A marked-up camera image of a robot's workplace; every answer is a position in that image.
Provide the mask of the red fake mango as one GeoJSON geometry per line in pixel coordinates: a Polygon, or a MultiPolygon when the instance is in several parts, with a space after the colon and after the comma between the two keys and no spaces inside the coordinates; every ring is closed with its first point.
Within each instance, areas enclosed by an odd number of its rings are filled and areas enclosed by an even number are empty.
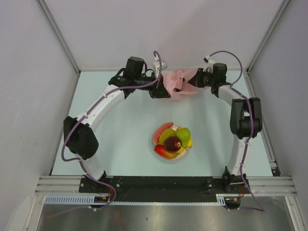
{"type": "Polygon", "coordinates": [[[178,156],[176,152],[167,151],[163,145],[156,145],[154,151],[165,159],[174,159],[178,156]]]}

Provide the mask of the pink plastic bag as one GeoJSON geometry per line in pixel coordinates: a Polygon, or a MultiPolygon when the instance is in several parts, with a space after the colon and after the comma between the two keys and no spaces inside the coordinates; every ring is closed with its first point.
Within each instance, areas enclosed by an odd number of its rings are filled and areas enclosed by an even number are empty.
{"type": "Polygon", "coordinates": [[[198,88],[188,83],[197,74],[198,69],[179,69],[173,72],[163,72],[163,84],[170,94],[171,100],[182,100],[209,89],[209,87],[198,88]]]}

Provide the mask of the dark red fake apple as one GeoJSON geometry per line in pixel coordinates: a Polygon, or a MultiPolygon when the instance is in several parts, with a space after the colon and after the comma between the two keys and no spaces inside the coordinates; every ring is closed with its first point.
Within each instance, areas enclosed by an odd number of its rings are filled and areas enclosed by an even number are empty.
{"type": "Polygon", "coordinates": [[[164,149],[168,152],[177,152],[181,147],[182,142],[176,136],[171,136],[164,141],[164,149]]]}

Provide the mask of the green fake pear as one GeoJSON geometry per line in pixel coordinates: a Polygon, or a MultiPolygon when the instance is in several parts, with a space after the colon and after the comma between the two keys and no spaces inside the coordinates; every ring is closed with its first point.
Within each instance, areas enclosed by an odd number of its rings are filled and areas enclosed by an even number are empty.
{"type": "Polygon", "coordinates": [[[178,127],[175,135],[180,139],[183,147],[188,147],[189,141],[191,139],[191,132],[188,128],[178,127]]]}

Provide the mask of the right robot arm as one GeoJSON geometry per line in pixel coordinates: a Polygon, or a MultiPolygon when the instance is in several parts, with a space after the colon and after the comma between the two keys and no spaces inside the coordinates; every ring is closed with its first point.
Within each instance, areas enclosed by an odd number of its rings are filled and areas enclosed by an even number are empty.
{"type": "Polygon", "coordinates": [[[253,139],[262,130],[261,102],[257,97],[247,98],[226,81],[227,66],[215,63],[198,68],[188,83],[197,88],[209,87],[211,93],[231,106],[230,130],[234,135],[230,160],[221,179],[226,193],[239,193],[247,188],[245,164],[253,139]]]}

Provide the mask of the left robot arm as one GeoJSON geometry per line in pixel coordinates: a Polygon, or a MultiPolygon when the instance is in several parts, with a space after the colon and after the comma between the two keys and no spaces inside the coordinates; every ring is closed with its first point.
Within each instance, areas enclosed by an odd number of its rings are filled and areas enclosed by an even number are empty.
{"type": "Polygon", "coordinates": [[[62,160],[66,148],[75,157],[85,175],[91,179],[89,186],[95,192],[102,192],[106,188],[105,170],[99,163],[96,152],[99,142],[94,134],[102,120],[111,110],[124,101],[135,90],[145,90],[153,99],[168,99],[171,97],[163,84],[162,70],[167,64],[159,53],[154,51],[154,70],[151,77],[146,76],[146,63],[142,58],[131,56],[126,67],[120,69],[113,76],[101,96],[83,113],[77,117],[67,116],[64,120],[64,144],[61,150],[62,160]]]}

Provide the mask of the fake watermelon slice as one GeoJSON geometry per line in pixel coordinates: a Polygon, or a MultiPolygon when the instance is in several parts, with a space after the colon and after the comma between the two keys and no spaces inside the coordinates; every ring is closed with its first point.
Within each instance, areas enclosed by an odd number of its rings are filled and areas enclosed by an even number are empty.
{"type": "Polygon", "coordinates": [[[152,142],[154,145],[158,144],[160,135],[168,128],[171,128],[173,126],[173,122],[167,122],[162,124],[152,135],[152,142]]]}

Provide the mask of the yellow fake lemon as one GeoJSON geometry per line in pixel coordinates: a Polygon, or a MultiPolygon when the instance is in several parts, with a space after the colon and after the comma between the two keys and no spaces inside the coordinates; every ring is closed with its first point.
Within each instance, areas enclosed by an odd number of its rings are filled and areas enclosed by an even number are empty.
{"type": "Polygon", "coordinates": [[[192,139],[190,138],[187,147],[188,147],[188,148],[191,148],[192,145],[193,145],[193,141],[192,141],[192,139]]]}

